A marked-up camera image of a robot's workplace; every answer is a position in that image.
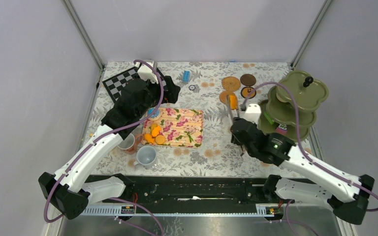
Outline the purple cake slice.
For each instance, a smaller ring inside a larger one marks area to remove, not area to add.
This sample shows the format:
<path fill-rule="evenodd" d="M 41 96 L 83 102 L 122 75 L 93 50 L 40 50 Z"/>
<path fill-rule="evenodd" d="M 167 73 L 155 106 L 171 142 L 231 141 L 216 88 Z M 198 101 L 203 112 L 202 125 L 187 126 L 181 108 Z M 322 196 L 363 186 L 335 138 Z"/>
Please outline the purple cake slice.
<path fill-rule="evenodd" d="M 283 125 L 283 124 L 279 124 L 276 128 L 276 132 L 277 133 L 280 133 L 282 135 L 285 135 L 287 134 L 287 126 L 286 125 Z"/>

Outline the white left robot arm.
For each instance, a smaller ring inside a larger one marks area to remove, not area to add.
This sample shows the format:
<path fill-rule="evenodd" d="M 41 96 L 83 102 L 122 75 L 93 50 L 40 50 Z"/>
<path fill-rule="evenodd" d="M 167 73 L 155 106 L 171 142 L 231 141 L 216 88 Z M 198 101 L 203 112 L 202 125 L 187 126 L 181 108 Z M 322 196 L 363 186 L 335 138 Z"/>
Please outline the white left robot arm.
<path fill-rule="evenodd" d="M 133 78 L 128 81 L 114 106 L 102 118 L 100 126 L 88 142 L 54 174 L 44 172 L 38 179 L 46 198 L 44 220 L 48 208 L 53 206 L 68 219 L 79 216 L 88 204 L 110 198 L 127 202 L 133 189 L 116 176 L 86 182 L 101 160 L 132 131 L 149 117 L 150 108 L 158 109 L 162 103 L 176 103 L 181 88 L 170 76 L 158 83 Z"/>

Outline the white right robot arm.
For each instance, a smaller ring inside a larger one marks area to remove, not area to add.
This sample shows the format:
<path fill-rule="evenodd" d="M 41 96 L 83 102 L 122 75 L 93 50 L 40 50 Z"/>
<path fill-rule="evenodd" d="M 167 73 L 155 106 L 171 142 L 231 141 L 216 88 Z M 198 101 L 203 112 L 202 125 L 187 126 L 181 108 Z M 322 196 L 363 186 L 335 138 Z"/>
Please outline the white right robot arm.
<path fill-rule="evenodd" d="M 293 140 L 279 133 L 264 134 L 255 123 L 243 118 L 234 118 L 230 131 L 232 143 L 243 146 L 250 157 L 292 170 L 311 181 L 305 183 L 269 175 L 262 190 L 266 201 L 301 201 L 331 210 L 348 223 L 362 224 L 368 211 L 369 194 L 361 188 L 372 190 L 373 177 L 340 171 L 302 152 Z"/>

